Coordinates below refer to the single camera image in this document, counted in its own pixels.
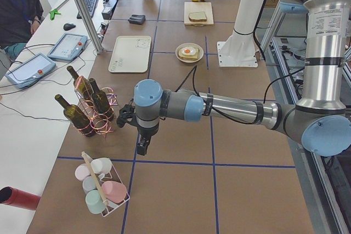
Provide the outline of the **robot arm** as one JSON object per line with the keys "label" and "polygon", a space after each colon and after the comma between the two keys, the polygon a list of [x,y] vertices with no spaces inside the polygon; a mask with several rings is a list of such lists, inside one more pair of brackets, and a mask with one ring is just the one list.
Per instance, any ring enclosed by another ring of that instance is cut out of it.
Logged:
{"label": "robot arm", "polygon": [[218,115],[263,125],[323,157],[350,146],[350,120],[340,100],[350,0],[281,0],[280,4],[285,12],[308,14],[301,98],[294,105],[246,101],[187,89],[173,92],[145,79],[134,88],[139,155],[146,154],[162,117],[197,122],[202,116]]}

